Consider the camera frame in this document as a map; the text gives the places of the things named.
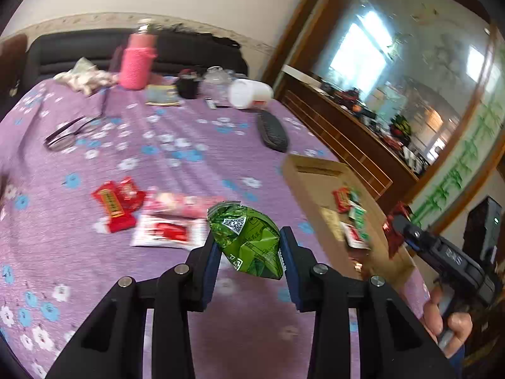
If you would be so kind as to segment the clear plastic dome cup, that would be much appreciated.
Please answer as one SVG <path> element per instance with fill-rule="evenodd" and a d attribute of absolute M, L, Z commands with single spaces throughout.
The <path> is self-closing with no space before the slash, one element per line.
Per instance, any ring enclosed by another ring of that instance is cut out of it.
<path fill-rule="evenodd" d="M 214 101 L 226 102 L 228 100 L 229 86 L 231 83 L 231 71 L 221 66 L 209 67 L 205 72 L 205 93 Z"/>

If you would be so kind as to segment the large green foil snack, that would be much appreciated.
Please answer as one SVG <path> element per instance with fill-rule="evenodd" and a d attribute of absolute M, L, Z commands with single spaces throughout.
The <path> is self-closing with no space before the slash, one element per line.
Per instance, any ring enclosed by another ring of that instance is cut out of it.
<path fill-rule="evenodd" d="M 215 204 L 207 211 L 211 233 L 235 270 L 280 280 L 284 267 L 280 230 L 265 214 L 236 201 Z"/>

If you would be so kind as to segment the black glasses case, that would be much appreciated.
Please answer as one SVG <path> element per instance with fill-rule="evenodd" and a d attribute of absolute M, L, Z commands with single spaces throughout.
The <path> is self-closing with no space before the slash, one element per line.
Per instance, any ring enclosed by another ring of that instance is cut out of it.
<path fill-rule="evenodd" d="M 257 128 L 260 139 L 268 148 L 286 153 L 289 138 L 281 122 L 269 111 L 261 110 L 257 113 Z"/>

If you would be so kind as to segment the white snack packet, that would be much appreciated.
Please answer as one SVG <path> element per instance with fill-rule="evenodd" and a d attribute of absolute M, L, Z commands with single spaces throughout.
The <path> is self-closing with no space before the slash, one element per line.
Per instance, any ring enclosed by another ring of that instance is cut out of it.
<path fill-rule="evenodd" d="M 341 222 L 341 229 L 343 231 L 346 243 L 352 249 L 370 251 L 370 245 L 361 239 L 357 228 L 347 224 L 346 222 Z"/>

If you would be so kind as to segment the black-framed eyeglasses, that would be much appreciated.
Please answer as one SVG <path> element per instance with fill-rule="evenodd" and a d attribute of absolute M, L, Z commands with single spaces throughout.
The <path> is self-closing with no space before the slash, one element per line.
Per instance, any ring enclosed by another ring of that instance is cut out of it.
<path fill-rule="evenodd" d="M 78 137 L 82 134 L 90 134 L 105 123 L 106 108 L 110 96 L 110 89 L 106 88 L 100 93 L 99 114 L 95 117 L 77 117 L 70 122 L 65 123 L 52 134 L 47 136 L 44 141 L 46 150 L 50 152 L 61 152 L 70 148 L 76 143 Z"/>

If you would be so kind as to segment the white plastic jar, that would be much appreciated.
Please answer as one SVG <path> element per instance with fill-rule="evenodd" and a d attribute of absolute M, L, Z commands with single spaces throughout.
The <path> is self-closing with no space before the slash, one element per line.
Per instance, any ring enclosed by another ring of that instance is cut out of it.
<path fill-rule="evenodd" d="M 272 98 L 272 88 L 260 81 L 237 79 L 228 90 L 229 103 L 237 110 L 262 109 Z"/>

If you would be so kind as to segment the dark red foil snack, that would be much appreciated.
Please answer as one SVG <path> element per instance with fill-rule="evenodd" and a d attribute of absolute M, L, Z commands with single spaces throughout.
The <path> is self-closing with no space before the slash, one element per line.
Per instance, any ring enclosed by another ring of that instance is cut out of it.
<path fill-rule="evenodd" d="M 388 242 L 389 258 L 392 259 L 404 242 L 404 229 L 410 224 L 412 210 L 407 204 L 398 202 L 386 216 L 383 233 Z"/>

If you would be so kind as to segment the black round container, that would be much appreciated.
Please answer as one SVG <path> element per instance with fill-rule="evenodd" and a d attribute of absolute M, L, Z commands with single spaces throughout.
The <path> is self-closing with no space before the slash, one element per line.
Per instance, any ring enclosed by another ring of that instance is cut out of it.
<path fill-rule="evenodd" d="M 195 70 L 181 70 L 175 82 L 178 95 L 183 99 L 196 99 L 199 95 L 200 82 L 201 78 Z"/>

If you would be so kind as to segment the beige cracker packet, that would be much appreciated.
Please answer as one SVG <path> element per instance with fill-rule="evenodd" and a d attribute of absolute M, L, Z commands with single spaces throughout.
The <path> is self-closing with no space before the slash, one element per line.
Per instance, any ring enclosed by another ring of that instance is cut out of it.
<path fill-rule="evenodd" d="M 334 239 L 340 242 L 345 241 L 345 234 L 343 232 L 338 213 L 327 207 L 320 207 L 319 211 L 321 213 L 324 222 L 331 231 Z"/>

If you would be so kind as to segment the black sofa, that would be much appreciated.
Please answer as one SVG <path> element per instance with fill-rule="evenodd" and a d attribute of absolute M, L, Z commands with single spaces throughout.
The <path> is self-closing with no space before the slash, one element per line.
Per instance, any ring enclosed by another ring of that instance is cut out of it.
<path fill-rule="evenodd" d="M 99 69 L 107 70 L 114 52 L 118 47 L 127 45 L 129 36 L 130 31 L 126 28 L 42 35 L 32 42 L 27 51 L 20 86 L 28 89 L 72 69 L 82 57 Z M 157 35 L 156 48 L 157 58 L 152 69 L 160 75 L 177 75 L 183 69 L 194 69 L 202 74 L 212 66 L 249 74 L 241 45 L 229 38 L 179 28 L 164 29 Z"/>

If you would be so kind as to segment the cardboard box tray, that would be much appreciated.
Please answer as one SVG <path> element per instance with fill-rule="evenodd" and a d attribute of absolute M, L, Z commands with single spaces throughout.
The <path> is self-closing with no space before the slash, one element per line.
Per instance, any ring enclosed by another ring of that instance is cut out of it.
<path fill-rule="evenodd" d="M 415 264 L 404 248 L 392 259 L 389 258 L 388 243 L 383 233 L 386 216 L 346 164 L 288 155 L 282 164 L 282 175 L 334 269 L 358 280 L 380 275 L 396 291 L 403 289 L 415 270 Z M 352 249 L 346 240 L 335 240 L 321 216 L 319 208 L 327 207 L 338 213 L 341 222 L 354 226 L 347 213 L 337 210 L 332 192 L 340 187 L 353 189 L 359 195 L 360 204 L 366 210 L 370 251 Z"/>

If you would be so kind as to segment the green snack packet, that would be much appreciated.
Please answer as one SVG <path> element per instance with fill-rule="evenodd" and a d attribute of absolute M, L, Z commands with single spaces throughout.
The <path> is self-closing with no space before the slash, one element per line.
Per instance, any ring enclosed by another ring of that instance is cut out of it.
<path fill-rule="evenodd" d="M 353 221 L 358 231 L 359 237 L 364 242 L 369 241 L 369 234 L 366 229 L 366 210 L 361 206 L 358 193 L 354 189 L 349 190 L 349 218 Z"/>

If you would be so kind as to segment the white red packet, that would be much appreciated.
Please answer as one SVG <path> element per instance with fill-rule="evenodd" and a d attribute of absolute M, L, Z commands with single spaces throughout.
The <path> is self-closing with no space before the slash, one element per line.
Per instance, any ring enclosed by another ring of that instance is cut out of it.
<path fill-rule="evenodd" d="M 130 245 L 191 251 L 205 244 L 208 233 L 202 218 L 140 214 Z"/>

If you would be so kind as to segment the small lighter on table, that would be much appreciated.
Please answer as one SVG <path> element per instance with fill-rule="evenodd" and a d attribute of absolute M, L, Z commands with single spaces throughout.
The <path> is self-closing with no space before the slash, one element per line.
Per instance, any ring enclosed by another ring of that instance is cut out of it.
<path fill-rule="evenodd" d="M 215 110 L 217 108 L 216 103 L 212 99 L 205 99 L 205 103 L 211 110 Z"/>

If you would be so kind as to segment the brick-pattern wooden counter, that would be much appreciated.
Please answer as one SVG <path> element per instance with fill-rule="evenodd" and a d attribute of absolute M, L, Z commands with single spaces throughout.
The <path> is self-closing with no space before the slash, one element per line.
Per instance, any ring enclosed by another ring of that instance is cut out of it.
<path fill-rule="evenodd" d="M 419 182 L 414 172 L 370 128 L 323 94 L 316 80 L 285 65 L 276 99 L 352 169 L 383 211 L 409 201 Z"/>

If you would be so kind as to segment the small red snack packet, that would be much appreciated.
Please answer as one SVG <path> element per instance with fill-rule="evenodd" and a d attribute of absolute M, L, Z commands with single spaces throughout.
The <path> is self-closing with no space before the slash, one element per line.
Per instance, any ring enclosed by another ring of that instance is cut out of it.
<path fill-rule="evenodd" d="M 139 210 L 144 204 L 146 193 L 141 191 L 129 176 L 119 182 L 117 191 L 122 207 L 129 212 Z"/>

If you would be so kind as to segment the white crumpled cloth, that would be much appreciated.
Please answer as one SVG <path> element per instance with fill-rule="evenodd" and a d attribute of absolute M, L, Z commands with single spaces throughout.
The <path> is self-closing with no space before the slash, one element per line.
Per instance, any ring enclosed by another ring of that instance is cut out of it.
<path fill-rule="evenodd" d="M 118 77 L 115 73 L 98 69 L 94 63 L 82 57 L 71 70 L 55 75 L 53 80 L 75 93 L 90 97 L 103 88 L 114 87 Z"/>

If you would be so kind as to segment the red snack packet long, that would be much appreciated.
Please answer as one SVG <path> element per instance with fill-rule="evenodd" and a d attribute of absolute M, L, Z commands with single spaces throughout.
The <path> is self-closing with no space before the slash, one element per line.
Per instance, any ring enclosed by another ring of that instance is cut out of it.
<path fill-rule="evenodd" d="M 92 196 L 102 205 L 108 216 L 106 226 L 110 233 L 120 232 L 136 225 L 133 214 L 122 206 L 114 182 L 105 182 L 92 193 Z"/>

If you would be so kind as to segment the pink knit-sleeve thermos bottle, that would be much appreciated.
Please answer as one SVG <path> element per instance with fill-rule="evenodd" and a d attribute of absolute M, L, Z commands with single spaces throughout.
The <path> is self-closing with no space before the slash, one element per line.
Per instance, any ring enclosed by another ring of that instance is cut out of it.
<path fill-rule="evenodd" d="M 138 21 L 122 54 L 118 82 L 127 90 L 142 90 L 151 79 L 152 65 L 157 58 L 157 23 L 151 18 Z"/>

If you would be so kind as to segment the purple floral tablecloth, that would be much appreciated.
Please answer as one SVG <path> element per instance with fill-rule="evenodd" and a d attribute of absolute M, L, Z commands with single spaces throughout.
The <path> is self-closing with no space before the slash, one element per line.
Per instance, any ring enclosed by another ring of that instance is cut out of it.
<path fill-rule="evenodd" d="M 115 87 L 102 126 L 61 152 L 46 150 L 45 138 L 62 125 L 97 116 L 99 98 L 45 81 L 1 123 L 1 359 L 7 378 L 49 378 L 64 347 L 120 278 L 158 278 L 187 260 L 184 249 L 130 245 L 140 214 L 149 214 L 144 204 L 131 212 L 133 228 L 110 233 L 108 216 L 92 196 L 107 181 L 117 186 L 129 176 L 146 194 L 239 202 L 280 231 L 291 228 L 298 245 L 331 266 L 282 175 L 288 155 L 330 160 L 330 154 L 285 106 L 271 102 L 265 109 L 287 131 L 288 151 L 281 153 L 260 139 L 259 111 L 213 111 L 202 100 L 153 107 L 141 93 Z M 235 270 L 221 252 L 210 303 L 187 315 L 193 378 L 310 378 L 315 315 L 296 309 L 283 259 L 282 265 L 280 280 L 261 278 Z M 425 285 L 402 299 L 419 319 Z"/>

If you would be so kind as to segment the pink candy packet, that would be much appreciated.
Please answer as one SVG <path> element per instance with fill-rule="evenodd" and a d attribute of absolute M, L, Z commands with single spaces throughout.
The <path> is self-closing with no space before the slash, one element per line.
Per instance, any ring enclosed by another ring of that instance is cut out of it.
<path fill-rule="evenodd" d="M 154 190 L 146 194 L 143 210 L 153 215 L 206 218 L 209 208 L 223 201 L 224 198 L 221 197 L 192 196 Z"/>

